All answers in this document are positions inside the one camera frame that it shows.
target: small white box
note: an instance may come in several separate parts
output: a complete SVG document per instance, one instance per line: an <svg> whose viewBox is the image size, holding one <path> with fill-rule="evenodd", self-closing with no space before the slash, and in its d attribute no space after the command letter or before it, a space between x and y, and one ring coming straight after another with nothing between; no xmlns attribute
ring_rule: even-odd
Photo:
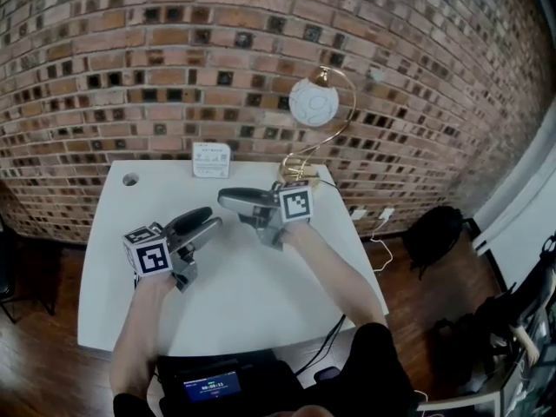
<svg viewBox="0 0 556 417"><path fill-rule="evenodd" d="M129 264L140 277L172 270L166 238L146 227L122 237Z"/></svg>
<svg viewBox="0 0 556 417"><path fill-rule="evenodd" d="M226 143L194 142L193 174L197 177L227 178L232 152Z"/></svg>

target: black device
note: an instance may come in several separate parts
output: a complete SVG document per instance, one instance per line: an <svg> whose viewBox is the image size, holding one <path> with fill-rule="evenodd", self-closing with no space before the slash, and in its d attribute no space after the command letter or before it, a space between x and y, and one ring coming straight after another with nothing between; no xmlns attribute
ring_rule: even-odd
<svg viewBox="0 0 556 417"><path fill-rule="evenodd" d="M128 247L129 244L125 244L126 241L133 246L137 243L148 242L149 239L153 238L166 238L175 285L180 292L184 292L197 278L197 263L193 258L194 252L207 244L222 226L221 218L211 218L211 216L212 209L210 207L197 208L177 216L166 227L163 227L158 222L153 222L148 227L142 227L128 233L124 236L124 247L126 252L128 252L129 262L132 265L134 264L133 252L136 252L139 260L141 260L143 255L139 255L139 252L146 248L142 247L141 249L134 250L133 247ZM169 262L165 260L166 258L163 259L164 267L167 268ZM154 272L155 270L147 270L145 267L142 267L143 273ZM137 287L140 279L141 275L136 270L134 276L135 287Z"/></svg>
<svg viewBox="0 0 556 417"><path fill-rule="evenodd" d="M184 381L183 387L192 403L216 400L227 395L240 393L240 379L236 371L213 375L203 379Z"/></svg>

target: white table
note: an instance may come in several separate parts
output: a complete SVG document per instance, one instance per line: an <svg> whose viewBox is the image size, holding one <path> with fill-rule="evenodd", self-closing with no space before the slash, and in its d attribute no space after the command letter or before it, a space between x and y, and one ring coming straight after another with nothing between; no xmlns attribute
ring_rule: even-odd
<svg viewBox="0 0 556 417"><path fill-rule="evenodd" d="M332 182L325 166L320 178ZM307 341L328 333L341 316L305 262L292 249L262 246L255 231L218 204L227 187L270 189L277 164L232 162L229 179L198 179L190 161L116 161L104 184L83 267L78 343L112 351L134 292L122 235L209 206L220 233L195 252L199 275L184 294L164 303L161 354L200 356L248 352ZM122 179L139 175L134 186ZM340 255L367 278L386 303L349 214L334 187L314 192L311 220ZM347 322L344 328L351 328Z"/></svg>

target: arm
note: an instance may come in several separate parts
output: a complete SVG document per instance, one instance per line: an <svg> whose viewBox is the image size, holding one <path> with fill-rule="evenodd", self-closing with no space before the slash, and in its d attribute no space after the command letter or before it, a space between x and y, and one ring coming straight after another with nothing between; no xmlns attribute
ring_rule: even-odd
<svg viewBox="0 0 556 417"><path fill-rule="evenodd" d="M158 357L162 303L173 286L175 280L168 273L151 275L139 282L110 365L110 385L115 397L130 394L147 399Z"/></svg>
<svg viewBox="0 0 556 417"><path fill-rule="evenodd" d="M290 224L282 240L297 250L332 301L355 326L371 322L387 325L371 285L314 228L306 222Z"/></svg>
<svg viewBox="0 0 556 417"><path fill-rule="evenodd" d="M531 340L531 337L527 334L523 326L519 326L518 328L513 328L512 326L510 326L510 329L512 330L513 336L515 336L515 338L520 342L521 346L523 346L523 348L525 348L525 350L527 351L527 360L529 361L529 366L534 365L540 357L537 346L535 345L533 340Z"/></svg>

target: black cable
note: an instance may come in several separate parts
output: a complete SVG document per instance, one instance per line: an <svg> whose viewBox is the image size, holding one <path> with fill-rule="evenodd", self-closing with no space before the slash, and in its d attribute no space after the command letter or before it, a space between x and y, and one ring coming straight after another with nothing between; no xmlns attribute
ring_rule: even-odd
<svg viewBox="0 0 556 417"><path fill-rule="evenodd" d="M328 348L327 353L325 354L325 357L328 355L328 352L330 352L330 348L332 347L332 343L334 343L334 340L336 339L336 336L338 335L338 333L340 332L341 329L341 325L344 323L344 320L346 320L346 316L342 315L340 320L335 324L335 326L330 330L330 332L328 332L328 335L326 336L326 338L324 339L324 342L322 343L321 348L317 351L317 353L314 355L314 357L309 360L307 362L307 364L302 367L299 371L297 371L295 373L295 376L297 377L299 374L305 372L307 369L309 369L311 366L313 366L313 361L321 354L321 352L324 350L324 347L327 345L328 340L330 340L330 338L332 337L332 341L330 342L330 347Z"/></svg>
<svg viewBox="0 0 556 417"><path fill-rule="evenodd" d="M307 369L309 369L310 367L312 367L312 366L314 366L314 365L316 365L316 364L319 364L321 361L323 361L325 358L327 358L328 354L330 353L330 349L332 349L332 345L334 344L334 340L336 339L336 337L337 337L338 334L340 333L340 329L341 329L341 326L339 326L339 327L336 329L336 333L334 334L334 337L332 337L332 340L330 341L330 345L328 346L327 352L326 352L319 360L317 360L315 363L313 363L312 365L309 365L309 366L307 367Z"/></svg>
<svg viewBox="0 0 556 417"><path fill-rule="evenodd" d="M330 182L326 182L323 179L319 179L319 181L324 182L325 184L329 185L330 187L334 187L336 190L340 191L340 189L338 189L338 186L333 185Z"/></svg>

